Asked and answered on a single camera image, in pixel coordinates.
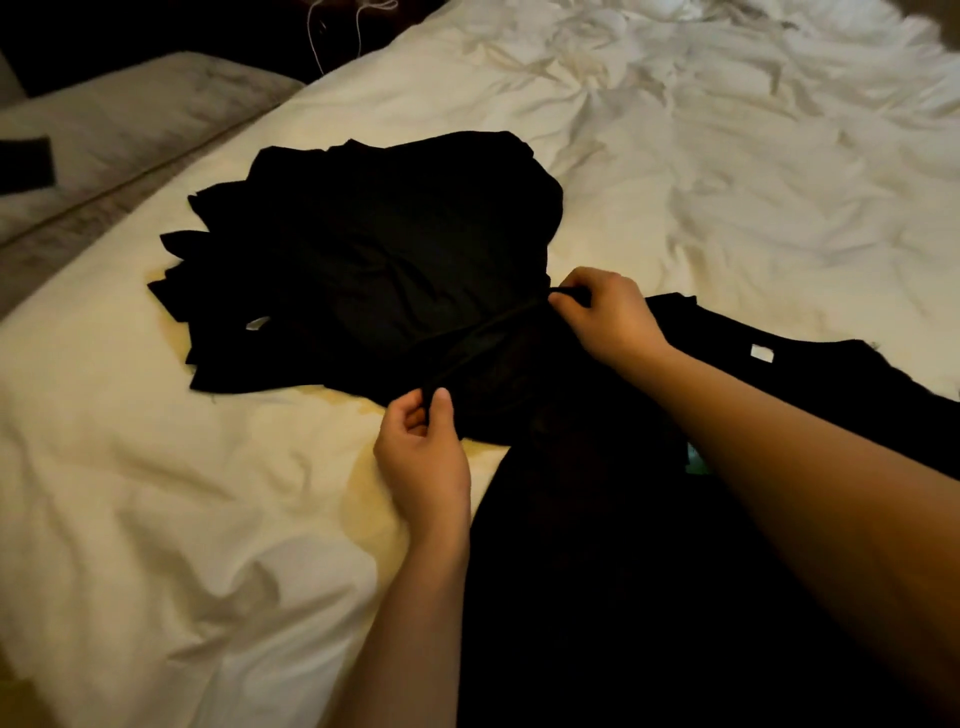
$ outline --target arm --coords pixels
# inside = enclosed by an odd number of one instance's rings
[[[391,403],[374,453],[410,549],[384,596],[330,728],[454,726],[470,526],[470,471],[437,390],[429,429],[420,391]]]
[[[636,284],[578,268],[551,303],[656,400],[820,601],[960,719],[960,482],[671,348]]]

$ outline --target person's left hand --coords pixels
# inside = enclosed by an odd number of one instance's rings
[[[463,539],[470,528],[470,469],[453,426],[453,401],[438,389],[430,405],[414,390],[387,407],[373,454],[411,542],[433,536]]]

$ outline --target bed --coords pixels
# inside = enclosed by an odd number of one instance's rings
[[[881,0],[460,0],[169,182],[0,324],[0,643],[63,728],[307,728],[405,533],[381,410],[187,389],[146,283],[271,144],[509,130],[564,186],[548,272],[960,390],[960,59]],[[466,443],[474,507],[504,454]]]

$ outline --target white string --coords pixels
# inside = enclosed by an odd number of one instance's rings
[[[357,8],[357,58],[360,58],[360,54],[363,51],[363,38],[360,37],[360,13],[367,8],[373,8],[376,11],[395,11],[399,4],[399,0],[381,0],[378,3],[372,3],[370,0],[364,0],[360,7]]]
[[[310,16],[313,14],[313,9],[320,5],[324,0],[313,0],[310,4],[310,10],[306,12],[306,36],[310,40],[310,50],[313,51],[313,60],[317,62],[317,67],[320,69],[320,75],[324,75],[324,67],[320,65],[320,57],[317,56],[317,49],[313,44],[313,29],[310,27]],[[324,26],[326,30],[326,25],[321,20],[320,24]]]

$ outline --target dark background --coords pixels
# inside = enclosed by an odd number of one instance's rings
[[[444,0],[399,0],[360,15],[364,52],[387,45]],[[307,40],[309,0],[0,0],[0,50],[30,96],[179,50],[291,76],[320,76]],[[356,56],[353,0],[312,15],[324,71]]]

